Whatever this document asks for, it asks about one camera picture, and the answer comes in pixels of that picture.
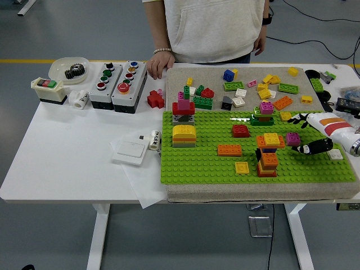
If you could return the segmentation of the person's right hand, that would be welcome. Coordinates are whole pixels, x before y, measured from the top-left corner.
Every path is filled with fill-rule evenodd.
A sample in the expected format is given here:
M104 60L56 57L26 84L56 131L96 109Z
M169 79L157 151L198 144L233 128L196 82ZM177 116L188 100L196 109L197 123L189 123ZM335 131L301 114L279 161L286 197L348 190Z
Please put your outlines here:
M147 62L148 75L154 80L161 79L163 70L172 68L174 62L175 58L171 52L158 52Z

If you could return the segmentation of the person's left hand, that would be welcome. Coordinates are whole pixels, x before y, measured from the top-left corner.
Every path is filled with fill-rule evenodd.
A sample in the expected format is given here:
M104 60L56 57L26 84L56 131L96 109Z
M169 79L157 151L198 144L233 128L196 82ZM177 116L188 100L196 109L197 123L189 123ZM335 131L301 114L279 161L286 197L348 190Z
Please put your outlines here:
M266 35L267 35L267 26L262 26L259 33L259 37L254 42L253 52L255 53L254 54L255 56L261 54L265 50Z

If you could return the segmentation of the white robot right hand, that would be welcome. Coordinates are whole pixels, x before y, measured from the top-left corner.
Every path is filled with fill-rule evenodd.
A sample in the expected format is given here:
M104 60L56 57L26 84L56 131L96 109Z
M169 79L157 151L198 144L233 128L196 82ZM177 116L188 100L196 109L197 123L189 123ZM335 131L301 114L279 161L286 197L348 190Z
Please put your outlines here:
M346 152L352 156L359 156L359 134L344 119L331 112L321 112L300 113L288 120L289 123L294 124L298 124L301 121L304 121L301 126L302 128L310 125L326 136L326 138L298 147L293 146L293 150L307 155L315 155L332 150L333 143L335 142L341 144Z

